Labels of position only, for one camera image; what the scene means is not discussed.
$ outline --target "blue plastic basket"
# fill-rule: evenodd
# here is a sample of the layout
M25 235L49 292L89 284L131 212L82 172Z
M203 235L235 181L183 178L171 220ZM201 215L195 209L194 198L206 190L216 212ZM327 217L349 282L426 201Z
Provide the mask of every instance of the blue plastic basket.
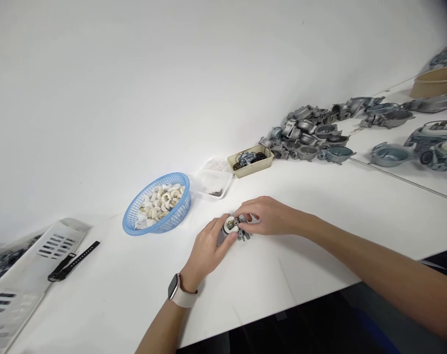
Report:
M162 184L177 184L185 186L184 193L178 204L171 209L169 214L158 221L155 225L143 230L135 230L135 222L138 220L137 211L143 203L143 198L153 193L155 187L160 187ZM146 186L130 203L122 220L122 227L124 231L132 236L140 236L148 233L162 234L174 229L181 221L184 220L186 214L191 208L191 194L189 193L189 178L180 172L164 175L157 180L151 182Z

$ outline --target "hand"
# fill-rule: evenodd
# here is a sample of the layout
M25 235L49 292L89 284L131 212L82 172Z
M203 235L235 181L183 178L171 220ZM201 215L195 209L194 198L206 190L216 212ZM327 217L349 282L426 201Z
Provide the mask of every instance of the hand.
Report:
M196 292L201 281L217 268L237 239L238 234L231 233L220 246L217 246L217 238L229 216L230 214L224 214L220 218L213 219L197 235L191 255L181 271L182 288L188 293Z
M312 225L318 218L293 209L271 197L258 197L242 204L235 216L244 215L252 221L252 214L259 223L240 223L238 227L250 234L300 235L305 226Z

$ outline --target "white watch band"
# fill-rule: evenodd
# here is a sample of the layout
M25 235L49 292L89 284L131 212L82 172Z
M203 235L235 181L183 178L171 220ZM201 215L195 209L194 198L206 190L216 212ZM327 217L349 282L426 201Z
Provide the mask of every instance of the white watch band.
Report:
M187 293L181 289L181 277L178 273L178 283L176 285L176 289L172 298L170 299L179 307L191 308L194 306L194 303L197 299L197 292L195 294Z

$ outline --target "smartwatch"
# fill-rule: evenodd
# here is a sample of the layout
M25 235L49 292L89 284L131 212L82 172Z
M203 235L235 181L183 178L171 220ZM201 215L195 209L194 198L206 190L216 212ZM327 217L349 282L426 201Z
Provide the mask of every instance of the smartwatch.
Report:
M181 289L181 275L176 273L168 286L168 300L184 308L191 308L197 299L197 291L194 294Z

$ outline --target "watch face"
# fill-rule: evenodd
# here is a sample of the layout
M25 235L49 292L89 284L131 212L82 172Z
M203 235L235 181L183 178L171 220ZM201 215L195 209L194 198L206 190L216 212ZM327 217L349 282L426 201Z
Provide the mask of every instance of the watch face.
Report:
M168 286L168 300L172 300L174 297L174 294L176 293L176 289L178 286L178 275L175 274L173 277L173 280L171 280L171 283Z

